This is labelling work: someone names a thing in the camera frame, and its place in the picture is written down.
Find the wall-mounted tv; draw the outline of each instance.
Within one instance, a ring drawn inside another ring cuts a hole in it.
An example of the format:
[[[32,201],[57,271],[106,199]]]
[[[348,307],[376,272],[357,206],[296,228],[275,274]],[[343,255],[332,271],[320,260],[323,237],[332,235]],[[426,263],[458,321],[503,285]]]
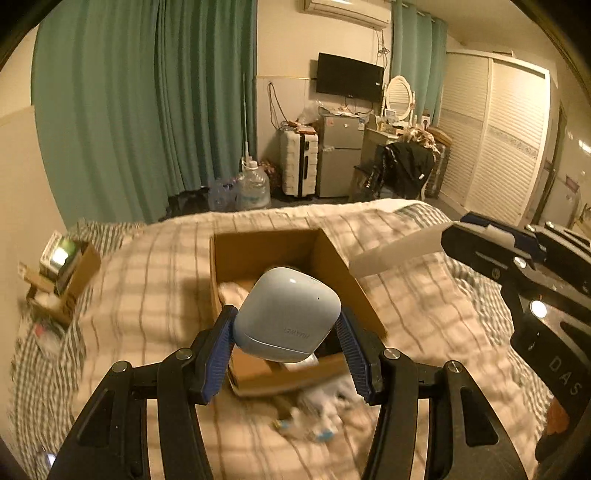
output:
[[[382,101],[383,67],[320,53],[316,77],[318,93],[330,93],[377,103]]]

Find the striped bedspread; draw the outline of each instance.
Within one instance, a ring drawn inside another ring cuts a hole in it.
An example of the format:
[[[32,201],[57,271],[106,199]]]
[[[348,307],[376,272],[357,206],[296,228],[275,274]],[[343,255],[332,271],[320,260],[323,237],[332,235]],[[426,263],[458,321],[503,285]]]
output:
[[[17,349],[13,414],[17,451],[27,472],[32,478],[46,476],[40,449],[57,451],[73,417],[115,361],[126,359],[133,366],[161,361],[211,325],[212,233],[322,228],[347,260],[385,241],[447,221],[426,204],[396,212],[384,205],[385,201],[377,201],[362,207],[205,214],[144,228],[103,260],[87,297],[78,305],[57,360],[40,358],[31,332]],[[388,346],[418,362],[442,365],[453,358],[466,365],[531,473],[549,395],[510,351],[511,319],[499,288],[444,254],[414,259],[366,277],[360,284],[388,329]],[[425,407],[420,405],[413,478],[423,477]],[[238,399],[227,386],[211,405],[198,407],[197,414],[216,478],[357,479],[378,410],[360,406],[349,411],[343,432],[326,444],[281,437],[271,427],[277,418],[272,401]],[[150,403],[148,440],[154,479],[163,478],[157,431],[155,403]]]

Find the huawei logo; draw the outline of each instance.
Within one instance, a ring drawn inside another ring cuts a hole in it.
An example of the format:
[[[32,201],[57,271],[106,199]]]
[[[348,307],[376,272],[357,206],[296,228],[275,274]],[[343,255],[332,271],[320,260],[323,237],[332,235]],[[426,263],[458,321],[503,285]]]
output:
[[[298,330],[294,330],[293,328],[286,328],[284,332],[287,335],[291,335],[298,338],[308,338],[310,336],[309,333],[299,332]]]

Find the sliding wardrobe door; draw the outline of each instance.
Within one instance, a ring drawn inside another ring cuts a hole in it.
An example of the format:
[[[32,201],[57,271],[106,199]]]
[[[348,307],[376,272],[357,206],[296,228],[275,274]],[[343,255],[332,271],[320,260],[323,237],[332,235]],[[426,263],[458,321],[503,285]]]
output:
[[[465,206],[519,224],[540,168],[550,78],[495,59],[485,134]]]
[[[446,76],[441,97],[438,126],[453,138],[441,196],[466,204],[478,160],[486,116],[490,59],[479,56],[447,55]]]

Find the teal curtain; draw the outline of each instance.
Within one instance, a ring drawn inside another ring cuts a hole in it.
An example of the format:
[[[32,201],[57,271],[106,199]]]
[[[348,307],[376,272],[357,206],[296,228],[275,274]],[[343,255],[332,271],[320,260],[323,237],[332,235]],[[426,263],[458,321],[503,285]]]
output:
[[[415,5],[392,3],[391,78],[402,75],[416,93],[415,114],[423,110],[437,124],[445,71],[447,24],[430,14],[418,13]]]
[[[31,94],[66,224],[153,222],[238,172],[255,22],[256,0],[64,0],[41,22]]]

